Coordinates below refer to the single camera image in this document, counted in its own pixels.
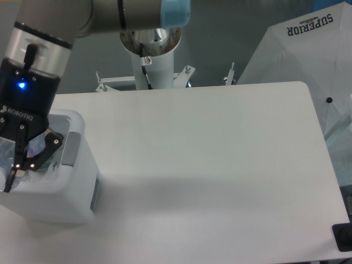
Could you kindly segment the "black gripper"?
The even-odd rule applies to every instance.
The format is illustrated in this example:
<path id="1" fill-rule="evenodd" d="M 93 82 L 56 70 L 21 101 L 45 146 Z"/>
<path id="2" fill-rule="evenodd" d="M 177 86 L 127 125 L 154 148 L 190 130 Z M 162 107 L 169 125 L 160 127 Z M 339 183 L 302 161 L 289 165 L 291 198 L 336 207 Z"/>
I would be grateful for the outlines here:
<path id="1" fill-rule="evenodd" d="M 1 137 L 16 140 L 5 193 L 10 192 L 17 171 L 38 170 L 63 143 L 62 134 L 49 130 L 45 148 L 27 157 L 29 141 L 49 127 L 48 115 L 72 48 L 69 42 L 14 23 L 1 62 Z"/>

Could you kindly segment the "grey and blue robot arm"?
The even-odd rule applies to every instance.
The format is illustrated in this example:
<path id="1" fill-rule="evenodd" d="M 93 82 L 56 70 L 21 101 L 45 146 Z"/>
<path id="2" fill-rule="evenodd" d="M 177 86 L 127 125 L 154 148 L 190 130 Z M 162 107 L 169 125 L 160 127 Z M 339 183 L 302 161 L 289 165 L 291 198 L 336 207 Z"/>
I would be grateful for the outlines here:
<path id="1" fill-rule="evenodd" d="M 4 191 L 63 143 L 48 115 L 77 37 L 176 28 L 190 14 L 190 1 L 22 1 L 1 62 L 1 138 L 15 145 Z"/>

